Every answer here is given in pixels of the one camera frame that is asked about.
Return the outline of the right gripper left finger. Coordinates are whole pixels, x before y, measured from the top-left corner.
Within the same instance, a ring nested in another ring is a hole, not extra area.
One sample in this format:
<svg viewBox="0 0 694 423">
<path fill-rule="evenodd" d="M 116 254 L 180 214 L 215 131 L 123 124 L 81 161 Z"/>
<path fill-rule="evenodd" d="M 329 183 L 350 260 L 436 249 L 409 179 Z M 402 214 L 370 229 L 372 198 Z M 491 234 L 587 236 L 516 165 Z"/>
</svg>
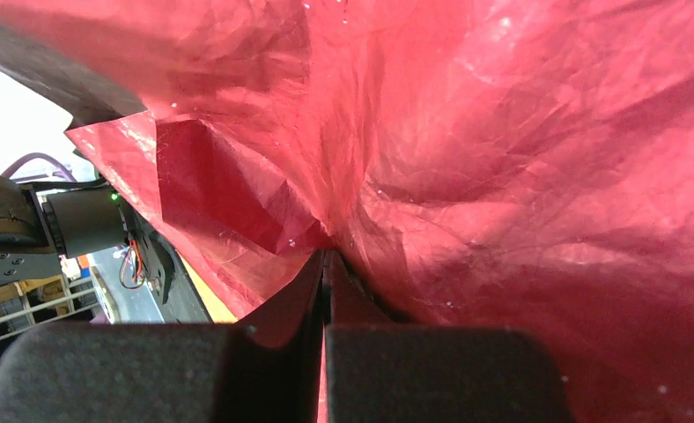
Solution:
<svg viewBox="0 0 694 423">
<path fill-rule="evenodd" d="M 0 360 L 0 422 L 313 422 L 316 252 L 236 323 L 49 323 Z"/>
</svg>

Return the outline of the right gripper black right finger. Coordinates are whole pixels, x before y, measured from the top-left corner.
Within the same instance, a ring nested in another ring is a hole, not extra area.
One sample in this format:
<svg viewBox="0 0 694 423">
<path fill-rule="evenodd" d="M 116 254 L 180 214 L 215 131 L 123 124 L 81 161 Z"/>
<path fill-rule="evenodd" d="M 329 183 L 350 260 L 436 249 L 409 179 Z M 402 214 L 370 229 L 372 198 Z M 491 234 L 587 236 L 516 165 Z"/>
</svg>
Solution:
<svg viewBox="0 0 694 423">
<path fill-rule="evenodd" d="M 336 252 L 323 272 L 332 422 L 571 422 L 547 349 L 505 328 L 393 322 Z"/>
</svg>

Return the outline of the dark red wrapping paper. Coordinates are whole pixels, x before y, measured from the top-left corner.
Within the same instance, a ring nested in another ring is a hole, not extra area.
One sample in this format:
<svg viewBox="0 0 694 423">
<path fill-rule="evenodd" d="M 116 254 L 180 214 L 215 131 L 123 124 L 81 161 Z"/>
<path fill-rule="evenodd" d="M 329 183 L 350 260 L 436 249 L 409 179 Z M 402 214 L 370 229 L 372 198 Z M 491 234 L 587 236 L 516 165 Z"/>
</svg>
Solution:
<svg viewBox="0 0 694 423">
<path fill-rule="evenodd" d="M 70 139 L 235 315 L 319 248 L 694 422 L 694 1 L 0 1 L 139 99 Z"/>
</svg>

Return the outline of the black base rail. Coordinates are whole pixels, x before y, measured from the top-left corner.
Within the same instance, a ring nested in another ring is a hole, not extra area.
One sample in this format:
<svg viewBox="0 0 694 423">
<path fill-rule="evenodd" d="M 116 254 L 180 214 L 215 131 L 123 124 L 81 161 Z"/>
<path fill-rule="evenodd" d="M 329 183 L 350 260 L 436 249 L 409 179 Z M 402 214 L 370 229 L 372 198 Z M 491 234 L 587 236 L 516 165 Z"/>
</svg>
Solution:
<svg viewBox="0 0 694 423">
<path fill-rule="evenodd" d="M 144 285 L 164 323 L 211 323 L 186 265 L 175 247 L 137 211 L 131 213 L 132 240 L 143 262 Z"/>
</svg>

